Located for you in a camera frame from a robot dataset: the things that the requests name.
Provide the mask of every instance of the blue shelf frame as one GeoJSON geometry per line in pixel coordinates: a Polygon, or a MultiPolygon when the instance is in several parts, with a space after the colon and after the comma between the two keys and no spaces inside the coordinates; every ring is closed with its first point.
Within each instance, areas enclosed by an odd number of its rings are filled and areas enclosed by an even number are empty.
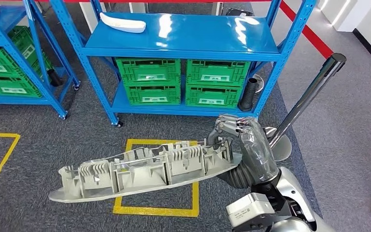
{"type": "Polygon", "coordinates": [[[24,6],[0,6],[0,47],[3,47],[6,50],[6,52],[14,59],[14,61],[24,71],[28,78],[35,84],[35,86],[42,93],[42,97],[27,98],[0,95],[0,104],[51,105],[56,110],[59,117],[65,119],[67,111],[63,108],[61,102],[65,98],[70,85],[73,83],[73,88],[79,89],[80,81],[77,79],[76,75],[71,69],[66,56],[61,51],[59,44],[50,31],[49,26],[46,24],[35,2],[23,0],[23,4],[24,6]],[[7,33],[25,16],[28,17],[30,31],[43,75],[43,82],[7,35],[7,33]],[[68,77],[67,81],[62,86],[59,97],[55,96],[56,88],[50,85],[48,81],[49,79],[44,66],[42,49],[37,34],[35,21],[39,23],[44,35],[48,39],[51,47],[62,64],[62,67],[55,68],[56,73],[61,78],[63,78],[65,75],[68,77]]]}
{"type": "MultiPolygon", "coordinates": [[[[302,0],[302,4],[298,10],[297,16],[292,23],[292,26],[286,36],[286,38],[278,45],[275,46],[276,52],[267,49],[259,48],[258,51],[254,50],[247,50],[247,51],[236,51],[233,52],[232,50],[228,51],[218,51],[218,50],[193,50],[190,47],[184,46],[180,49],[178,47],[171,48],[170,46],[166,48],[160,49],[153,49],[153,47],[130,47],[128,46],[120,46],[118,47],[110,47],[106,45],[107,43],[102,42],[95,37],[105,38],[107,33],[101,32],[102,26],[104,23],[101,21],[99,22],[98,26],[96,27],[95,31],[91,35],[91,37],[87,40],[82,40],[81,34],[77,31],[76,26],[74,25],[73,21],[71,20],[71,16],[66,8],[65,3],[62,0],[50,0],[52,7],[54,8],[57,17],[62,24],[71,44],[73,45],[78,58],[86,71],[86,74],[97,93],[97,96],[103,105],[107,116],[109,117],[112,125],[117,125],[118,117],[116,117],[115,113],[139,113],[139,114],[170,114],[170,115],[194,115],[194,116],[217,116],[223,113],[230,113],[236,114],[239,116],[253,116],[255,118],[259,117],[264,105],[271,94],[275,83],[281,74],[282,69],[285,66],[286,61],[289,58],[292,49],[294,48],[298,37],[300,36],[305,24],[314,8],[316,0],[302,0]],[[123,83],[119,83],[118,88],[116,90],[116,95],[114,97],[114,101],[110,103],[107,100],[106,94],[99,82],[98,77],[96,76],[95,70],[93,69],[89,57],[90,56],[98,56],[98,57],[139,57],[139,58],[189,58],[189,59],[213,59],[213,60],[244,60],[244,61],[252,61],[252,69],[249,72],[248,76],[252,76],[255,72],[257,72],[266,62],[273,62],[273,69],[268,77],[268,80],[264,86],[262,93],[259,96],[259,99],[250,112],[241,112],[238,109],[224,109],[224,108],[208,108],[208,107],[189,107],[184,104],[184,98],[182,98],[181,105],[177,106],[131,106],[128,103],[127,97],[125,95],[125,91],[123,88],[123,83]]],[[[94,12],[96,12],[97,19],[99,21],[99,13],[102,12],[100,3],[98,0],[90,0],[94,12]]],[[[272,25],[275,21],[275,17],[277,15],[279,6],[282,0],[272,0],[270,4],[270,8],[268,14],[265,18],[258,20],[260,25],[263,28],[263,31],[256,32],[257,37],[260,37],[262,33],[270,33],[272,25]]],[[[117,13],[108,13],[109,16],[119,16],[122,18],[130,18],[130,15],[127,14],[117,14],[117,13]]],[[[146,17],[141,17],[141,15],[137,15],[141,20],[147,19],[146,17]]],[[[190,19],[194,16],[185,16],[185,20],[190,19]]],[[[211,16],[211,15],[204,15],[207,20],[204,21],[212,21],[213,19],[221,19],[218,18],[220,16],[211,16]]],[[[235,18],[240,18],[243,20],[247,20],[246,17],[239,17],[234,16],[235,18]]],[[[130,43],[130,38],[132,35],[129,34],[120,34],[117,37],[116,41],[121,42],[125,41],[130,43]]],[[[267,45],[268,43],[275,44],[274,39],[272,36],[267,38],[265,43],[262,45],[267,45]]]]}

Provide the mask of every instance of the grey carpet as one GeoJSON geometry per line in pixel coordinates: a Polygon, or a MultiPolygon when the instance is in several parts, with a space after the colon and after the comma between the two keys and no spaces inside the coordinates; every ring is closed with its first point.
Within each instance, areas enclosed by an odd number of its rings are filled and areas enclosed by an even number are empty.
{"type": "MultiPolygon", "coordinates": [[[[78,6],[68,4],[68,7],[77,28],[88,35],[78,6]]],[[[248,193],[248,189],[232,189],[217,178],[200,182],[200,214],[196,218],[114,215],[113,199],[78,204],[55,203],[48,199],[48,193],[61,186],[57,171],[64,165],[78,165],[86,160],[123,152],[128,138],[202,140],[212,129],[215,118],[121,114],[119,117],[125,123],[124,127],[111,127],[52,10],[46,13],[46,20],[82,80],[82,87],[77,92],[68,93],[65,105],[70,115],[65,121],[59,120],[48,106],[0,105],[0,132],[21,135],[0,173],[0,231],[230,231],[225,207],[248,193]]],[[[49,50],[45,43],[43,48],[49,50]]],[[[111,96],[116,86],[115,76],[106,71],[99,59],[92,60],[103,87],[111,96]]],[[[266,76],[269,71],[270,66],[267,66],[261,74],[266,76]]],[[[260,123],[277,126],[286,113],[276,85],[261,114],[260,123]]],[[[293,152],[281,165],[293,171],[313,209],[320,214],[292,130],[288,136],[293,152]]],[[[7,144],[0,143],[0,153],[5,147],[7,144]]],[[[184,186],[124,197],[123,205],[190,208],[190,189],[190,186],[184,186]]]]}

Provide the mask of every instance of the shelf caster wheel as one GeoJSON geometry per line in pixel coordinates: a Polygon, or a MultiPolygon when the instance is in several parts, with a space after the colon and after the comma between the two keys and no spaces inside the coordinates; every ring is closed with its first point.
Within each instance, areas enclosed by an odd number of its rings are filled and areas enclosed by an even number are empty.
{"type": "Polygon", "coordinates": [[[65,115],[59,115],[59,118],[62,119],[62,120],[66,120],[68,116],[68,112],[66,111],[66,114],[65,115]]]}
{"type": "Polygon", "coordinates": [[[120,128],[124,125],[124,123],[122,123],[121,121],[119,121],[117,124],[112,124],[113,126],[117,127],[117,128],[120,128]]]}
{"type": "Polygon", "coordinates": [[[76,84],[73,84],[73,90],[74,91],[78,91],[79,88],[80,88],[80,81],[79,81],[79,83],[77,85],[76,84]]]}

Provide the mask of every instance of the metal stand base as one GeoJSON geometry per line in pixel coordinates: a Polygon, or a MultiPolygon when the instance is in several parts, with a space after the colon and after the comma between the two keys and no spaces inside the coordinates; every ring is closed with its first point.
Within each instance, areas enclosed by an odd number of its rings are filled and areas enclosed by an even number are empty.
{"type": "MultiPolygon", "coordinates": [[[[263,127],[267,138],[271,138],[276,132],[275,127],[263,127]]],[[[272,149],[272,155],[276,162],[284,161],[291,155],[292,144],[287,135],[283,135],[281,140],[272,149]]]]}
{"type": "Polygon", "coordinates": [[[265,85],[264,79],[258,74],[254,74],[252,78],[255,78],[257,80],[258,88],[255,91],[255,94],[258,94],[264,89],[264,85],[265,85]]]}

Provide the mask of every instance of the shelf upright post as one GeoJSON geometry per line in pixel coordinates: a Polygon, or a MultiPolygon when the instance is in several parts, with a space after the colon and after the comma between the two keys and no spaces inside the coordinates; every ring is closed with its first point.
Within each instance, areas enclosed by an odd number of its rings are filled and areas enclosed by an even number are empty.
{"type": "Polygon", "coordinates": [[[294,48],[300,34],[302,33],[303,28],[306,25],[306,21],[308,20],[309,16],[312,13],[312,9],[315,6],[315,2],[316,0],[302,0],[302,4],[298,10],[297,16],[295,17],[291,29],[289,30],[285,38],[285,43],[281,47],[278,47],[279,52],[281,53],[281,59],[274,62],[274,67],[264,86],[264,89],[262,90],[261,95],[259,96],[257,104],[255,105],[253,112],[253,116],[255,118],[259,117],[259,114],[264,108],[265,103],[267,102],[267,99],[270,96],[271,91],[274,88],[274,85],[286,64],[286,61],[289,58],[289,55],[292,52],[292,49],[294,48]]]}
{"type": "Polygon", "coordinates": [[[43,96],[50,102],[50,105],[59,113],[60,118],[66,117],[67,111],[63,109],[62,105],[55,98],[55,96],[50,92],[47,85],[42,83],[39,79],[37,73],[31,68],[29,63],[25,60],[19,50],[16,48],[15,44],[8,37],[8,35],[0,28],[0,43],[6,52],[14,59],[14,61],[19,65],[19,67],[25,72],[29,79],[35,84],[43,96]]]}
{"type": "Polygon", "coordinates": [[[42,71],[43,82],[45,83],[46,86],[49,86],[50,85],[49,77],[46,72],[41,43],[39,42],[39,37],[38,37],[36,26],[35,26],[35,20],[33,17],[34,12],[31,10],[28,0],[23,0],[23,4],[25,6],[26,16],[29,22],[29,28],[30,28],[30,33],[32,35],[33,45],[35,46],[35,51],[38,57],[39,66],[42,71]]]}
{"type": "Polygon", "coordinates": [[[97,21],[99,22],[100,21],[100,15],[99,14],[100,14],[100,12],[102,12],[100,2],[98,0],[90,0],[90,3],[92,4],[93,10],[95,11],[97,21]]]}
{"type": "Polygon", "coordinates": [[[271,2],[271,5],[270,5],[270,8],[268,10],[267,17],[266,17],[267,22],[268,22],[268,26],[270,27],[270,29],[272,28],[272,26],[274,24],[276,14],[278,13],[279,6],[281,5],[281,2],[282,2],[282,0],[273,0],[271,2]]]}
{"type": "MultiPolygon", "coordinates": [[[[62,52],[62,49],[60,48],[59,44],[57,43],[57,40],[56,40],[55,36],[51,32],[51,30],[50,30],[48,24],[46,23],[46,21],[44,20],[43,16],[39,13],[39,9],[38,9],[36,3],[33,0],[23,0],[23,1],[24,1],[25,8],[27,9],[27,12],[28,12],[29,6],[31,6],[30,11],[33,13],[33,15],[35,16],[36,21],[38,21],[39,25],[41,26],[42,31],[43,31],[45,37],[47,38],[47,40],[49,41],[50,45],[52,46],[52,49],[54,50],[56,56],[59,58],[62,66],[66,69],[66,72],[67,72],[68,76],[73,78],[73,88],[79,88],[80,80],[77,79],[76,74],[74,73],[73,69],[71,68],[71,65],[69,64],[68,60],[66,59],[65,54],[62,52]]],[[[31,30],[31,32],[32,32],[32,34],[35,33],[36,36],[37,36],[37,31],[36,30],[31,30]]]]}
{"type": "Polygon", "coordinates": [[[112,125],[117,125],[119,119],[114,115],[112,111],[112,106],[110,105],[109,100],[107,100],[107,97],[104,94],[104,90],[90,63],[89,57],[86,56],[82,51],[84,45],[73,21],[71,20],[69,12],[66,10],[65,3],[62,0],[50,0],[50,3],[52,4],[54,11],[60,23],[62,24],[62,27],[64,28],[66,35],[68,36],[78,58],[80,59],[80,62],[82,63],[82,66],[86,71],[87,77],[92,83],[94,91],[96,92],[101,104],[103,105],[107,116],[112,122],[112,125]]]}

